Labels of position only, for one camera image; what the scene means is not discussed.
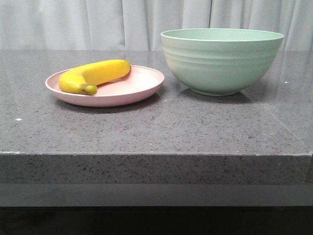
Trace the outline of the yellow banana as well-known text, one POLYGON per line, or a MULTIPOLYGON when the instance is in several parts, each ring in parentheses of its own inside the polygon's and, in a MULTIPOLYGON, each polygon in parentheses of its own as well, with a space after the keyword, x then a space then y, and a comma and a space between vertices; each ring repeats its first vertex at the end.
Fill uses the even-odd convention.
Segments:
POLYGON ((127 75, 131 64, 114 59, 72 68, 59 77, 61 91, 71 94, 95 95, 97 86, 127 75))

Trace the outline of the pink plate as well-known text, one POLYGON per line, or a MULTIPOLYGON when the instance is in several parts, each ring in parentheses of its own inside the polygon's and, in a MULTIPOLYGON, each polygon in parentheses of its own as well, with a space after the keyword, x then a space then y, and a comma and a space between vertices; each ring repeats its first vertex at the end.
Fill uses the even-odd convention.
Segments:
POLYGON ((114 107, 139 102, 155 94, 164 81, 160 71, 132 65, 128 75, 98 86, 95 95, 71 94, 59 88, 59 77, 64 72, 51 75, 45 81, 46 87, 64 102, 87 107, 114 107))

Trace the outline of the green bowl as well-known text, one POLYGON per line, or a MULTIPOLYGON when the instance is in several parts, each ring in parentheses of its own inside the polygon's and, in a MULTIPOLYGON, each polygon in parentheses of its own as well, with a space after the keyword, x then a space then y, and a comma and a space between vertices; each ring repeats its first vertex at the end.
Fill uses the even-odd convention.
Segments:
POLYGON ((271 67, 284 35, 277 32, 192 28, 161 33, 172 74, 192 91, 232 95, 260 80, 271 67))

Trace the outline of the white curtain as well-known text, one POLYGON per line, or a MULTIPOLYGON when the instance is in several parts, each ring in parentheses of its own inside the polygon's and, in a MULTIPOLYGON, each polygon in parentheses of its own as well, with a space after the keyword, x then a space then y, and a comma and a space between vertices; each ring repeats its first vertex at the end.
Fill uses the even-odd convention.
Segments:
POLYGON ((279 32, 281 50, 313 48, 310 0, 3 0, 1 49, 162 49, 160 34, 182 28, 279 32))

